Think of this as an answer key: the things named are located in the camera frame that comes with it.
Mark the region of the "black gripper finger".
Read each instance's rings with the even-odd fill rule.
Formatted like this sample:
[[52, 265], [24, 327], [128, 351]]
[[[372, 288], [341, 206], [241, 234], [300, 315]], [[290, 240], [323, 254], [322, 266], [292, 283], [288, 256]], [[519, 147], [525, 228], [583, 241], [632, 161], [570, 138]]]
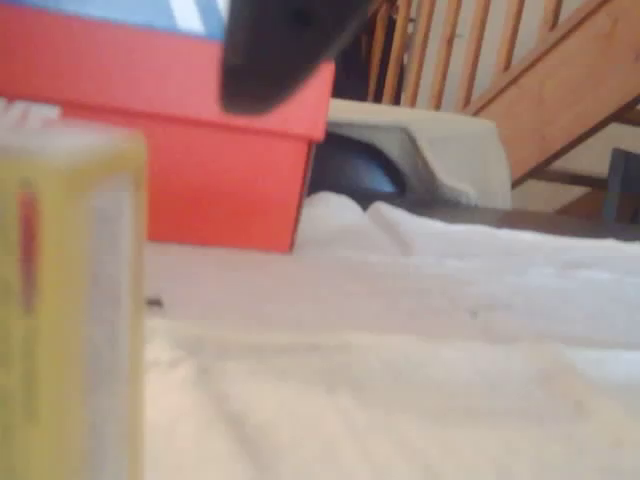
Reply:
[[365, 0], [232, 1], [221, 61], [220, 102], [264, 114], [335, 58], [375, 6]]

